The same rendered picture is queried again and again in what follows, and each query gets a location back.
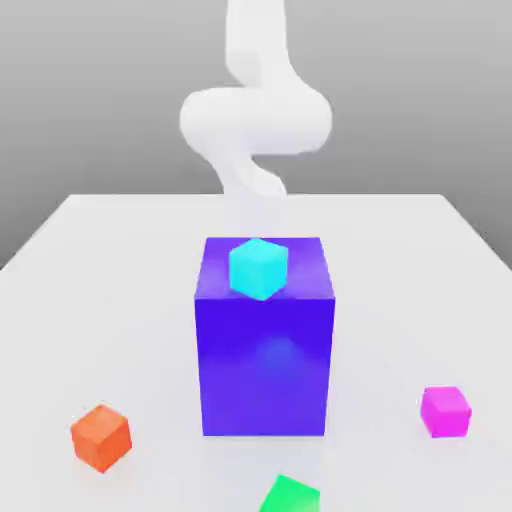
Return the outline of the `small cyan cube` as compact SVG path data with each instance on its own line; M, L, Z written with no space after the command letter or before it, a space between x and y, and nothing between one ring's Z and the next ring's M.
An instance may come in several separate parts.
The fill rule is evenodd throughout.
M236 292L265 301L287 284L289 250L252 238L229 252L229 285Z

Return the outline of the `small orange cube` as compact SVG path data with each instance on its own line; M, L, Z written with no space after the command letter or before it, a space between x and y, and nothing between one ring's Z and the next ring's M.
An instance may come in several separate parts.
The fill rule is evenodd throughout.
M132 448L128 419L100 404L70 428L76 456L105 473Z

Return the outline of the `small green cube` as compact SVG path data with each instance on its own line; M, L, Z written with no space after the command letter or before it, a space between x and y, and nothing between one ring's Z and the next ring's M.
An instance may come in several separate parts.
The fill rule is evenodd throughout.
M278 475L259 512L320 512L320 491L284 475Z

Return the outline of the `small magenta cube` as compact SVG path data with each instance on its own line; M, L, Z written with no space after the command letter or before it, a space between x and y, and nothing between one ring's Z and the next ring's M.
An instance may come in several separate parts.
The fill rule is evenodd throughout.
M456 386L432 386L424 389L420 415L432 438L467 435L472 409Z

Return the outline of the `large purple box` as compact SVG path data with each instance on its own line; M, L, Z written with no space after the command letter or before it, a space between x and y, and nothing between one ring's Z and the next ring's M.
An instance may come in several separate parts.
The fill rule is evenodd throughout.
M203 433L321 436L335 316L322 242L277 239L288 282L265 301L229 285L228 255L243 242L205 241L194 296Z

